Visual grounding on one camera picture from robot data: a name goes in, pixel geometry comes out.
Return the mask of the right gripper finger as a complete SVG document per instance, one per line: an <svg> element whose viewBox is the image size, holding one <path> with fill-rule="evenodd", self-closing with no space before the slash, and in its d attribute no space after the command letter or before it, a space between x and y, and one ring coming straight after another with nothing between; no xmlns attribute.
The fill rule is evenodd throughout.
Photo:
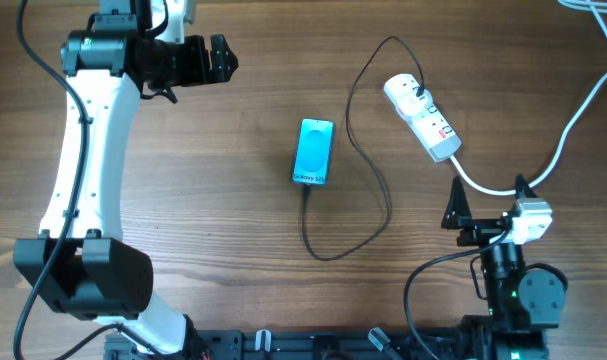
<svg viewBox="0 0 607 360"><path fill-rule="evenodd" d="M463 229L472 223L472 214L467 201L461 177L452 180L450 197L446 206L441 228L447 230Z"/></svg>
<svg viewBox="0 0 607 360"><path fill-rule="evenodd" d="M537 197L532 188L529 186L527 180L521 174L515 177L514 191L516 199Z"/></svg>

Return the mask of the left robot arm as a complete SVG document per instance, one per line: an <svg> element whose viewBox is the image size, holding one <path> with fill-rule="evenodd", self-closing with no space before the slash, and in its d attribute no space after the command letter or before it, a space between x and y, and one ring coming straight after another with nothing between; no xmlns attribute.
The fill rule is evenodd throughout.
<svg viewBox="0 0 607 360"><path fill-rule="evenodd" d="M144 100L224 83L238 60L220 34L187 35L192 1L104 1L61 48L55 80L67 95L55 186L34 239L14 265L27 304L116 330L142 355L207 359L190 318L153 290L150 258L123 240L121 188L131 124Z"/></svg>

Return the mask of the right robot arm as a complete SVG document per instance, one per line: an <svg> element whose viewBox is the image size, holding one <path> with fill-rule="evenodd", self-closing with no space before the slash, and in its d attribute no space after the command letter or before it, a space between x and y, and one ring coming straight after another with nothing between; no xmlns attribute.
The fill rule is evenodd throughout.
<svg viewBox="0 0 607 360"><path fill-rule="evenodd" d="M523 246L540 239L552 223L552 208L522 176L515 201L497 219L475 219L462 180L452 181L441 227L457 230L459 247L479 252L486 316L466 315L458 326L461 359L547 359L546 331L559 326L569 283L557 268L527 264Z"/></svg>

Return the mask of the Galaxy smartphone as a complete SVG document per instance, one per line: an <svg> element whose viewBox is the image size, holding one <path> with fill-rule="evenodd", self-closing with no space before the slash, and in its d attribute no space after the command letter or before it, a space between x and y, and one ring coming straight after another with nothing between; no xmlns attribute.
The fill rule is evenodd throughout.
<svg viewBox="0 0 607 360"><path fill-rule="evenodd" d="M328 120L301 121L292 180L305 185L327 183L335 124Z"/></svg>

